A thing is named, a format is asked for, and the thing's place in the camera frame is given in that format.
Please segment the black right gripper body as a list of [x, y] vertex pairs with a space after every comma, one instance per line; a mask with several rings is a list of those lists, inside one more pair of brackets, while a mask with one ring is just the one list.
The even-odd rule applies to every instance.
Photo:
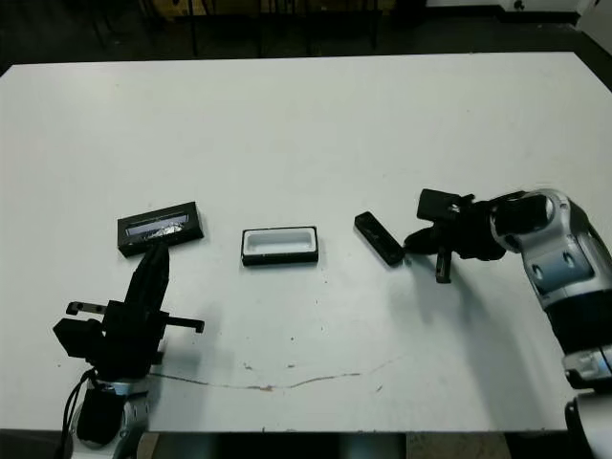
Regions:
[[436, 210], [432, 229], [437, 283], [450, 282], [454, 253], [461, 259], [495, 261], [501, 258], [501, 245], [492, 236], [489, 202], [475, 202], [473, 194], [460, 196], [440, 192]]

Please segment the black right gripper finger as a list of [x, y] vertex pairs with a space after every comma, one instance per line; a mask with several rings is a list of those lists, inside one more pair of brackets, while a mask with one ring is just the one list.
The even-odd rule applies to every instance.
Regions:
[[419, 229], [409, 234], [404, 242], [406, 244], [438, 244], [439, 229], [436, 225]]
[[429, 237], [406, 237], [404, 251], [410, 254], [436, 254], [439, 251], [439, 243]]

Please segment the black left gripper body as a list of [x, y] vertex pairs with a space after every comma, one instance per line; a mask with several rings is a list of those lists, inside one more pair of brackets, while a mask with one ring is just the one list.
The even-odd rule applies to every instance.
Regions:
[[66, 314], [67, 354], [88, 362], [101, 379], [144, 378], [162, 360], [159, 345], [168, 325], [198, 334], [205, 328], [200, 319], [173, 317], [152, 303], [141, 308], [116, 300], [105, 306], [73, 301]]

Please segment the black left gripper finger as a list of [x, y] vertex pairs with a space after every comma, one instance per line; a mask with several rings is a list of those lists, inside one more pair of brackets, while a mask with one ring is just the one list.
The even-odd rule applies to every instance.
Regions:
[[143, 256], [131, 277], [125, 296], [126, 303], [141, 308], [146, 308], [151, 303], [158, 283], [157, 265], [160, 249], [160, 245], [153, 246]]
[[151, 257], [151, 294], [152, 308], [159, 311], [164, 301], [164, 295], [169, 281], [169, 250], [165, 244], [154, 247]]

